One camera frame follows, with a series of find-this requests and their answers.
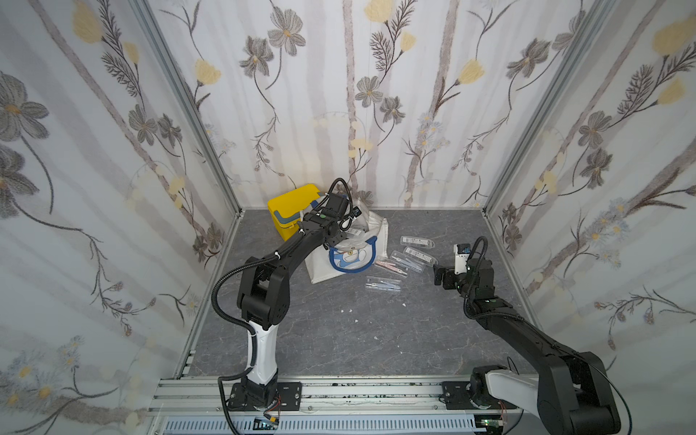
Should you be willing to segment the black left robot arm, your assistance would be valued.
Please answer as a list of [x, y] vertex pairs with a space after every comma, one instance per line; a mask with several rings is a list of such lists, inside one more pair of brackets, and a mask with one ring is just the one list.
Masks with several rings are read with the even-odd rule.
[[[335, 192], [339, 185], [346, 188], [344, 194]], [[261, 258], [250, 257], [242, 266], [225, 273], [213, 286], [211, 308], [222, 320], [248, 333], [245, 370], [217, 379], [222, 410], [233, 434], [238, 434], [239, 430], [230, 415], [231, 399], [225, 384], [239, 380], [246, 404], [262, 411], [278, 402], [277, 328], [290, 308], [291, 277], [317, 248], [334, 247], [342, 233], [350, 228], [355, 215], [348, 184], [337, 178], [317, 205], [300, 219], [299, 230], [280, 248]], [[222, 286], [237, 274], [241, 275], [237, 293], [241, 318], [225, 312], [219, 304]]]

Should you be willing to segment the white canvas cartoon tote bag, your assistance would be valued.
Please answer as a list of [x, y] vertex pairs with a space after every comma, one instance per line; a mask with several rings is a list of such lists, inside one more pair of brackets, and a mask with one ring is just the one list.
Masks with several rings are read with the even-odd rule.
[[351, 227], [338, 236], [338, 242], [334, 246], [319, 246], [304, 261], [312, 284], [341, 275], [362, 273], [375, 260], [387, 257], [388, 220], [371, 210], [361, 199], [354, 199], [353, 204], [362, 214], [353, 221]]

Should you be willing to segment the right arm mounting base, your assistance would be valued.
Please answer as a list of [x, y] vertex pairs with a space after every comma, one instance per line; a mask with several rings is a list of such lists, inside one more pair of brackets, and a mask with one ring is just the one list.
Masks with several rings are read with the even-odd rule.
[[469, 386], [469, 381], [442, 382], [439, 401], [448, 411], [502, 411], [517, 410], [512, 403], [501, 401], [483, 394], [481, 389]]

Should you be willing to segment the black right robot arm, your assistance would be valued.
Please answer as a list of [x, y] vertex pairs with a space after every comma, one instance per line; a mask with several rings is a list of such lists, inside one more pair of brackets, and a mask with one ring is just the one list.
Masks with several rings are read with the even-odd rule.
[[617, 434], [622, 422], [617, 406], [625, 402], [609, 380], [600, 358], [579, 353], [542, 332], [495, 293], [489, 242], [453, 248], [453, 266], [435, 265], [434, 283], [457, 291], [463, 313], [510, 345], [536, 371], [530, 377], [501, 365], [475, 368], [469, 377], [472, 405], [512, 404], [540, 420], [550, 434]]

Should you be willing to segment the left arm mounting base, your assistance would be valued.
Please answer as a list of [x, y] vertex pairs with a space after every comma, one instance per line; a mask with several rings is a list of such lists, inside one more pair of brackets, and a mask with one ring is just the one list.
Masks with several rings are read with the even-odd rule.
[[269, 384], [255, 384], [243, 378], [224, 395], [229, 411], [299, 411], [302, 382], [279, 382], [275, 376]]

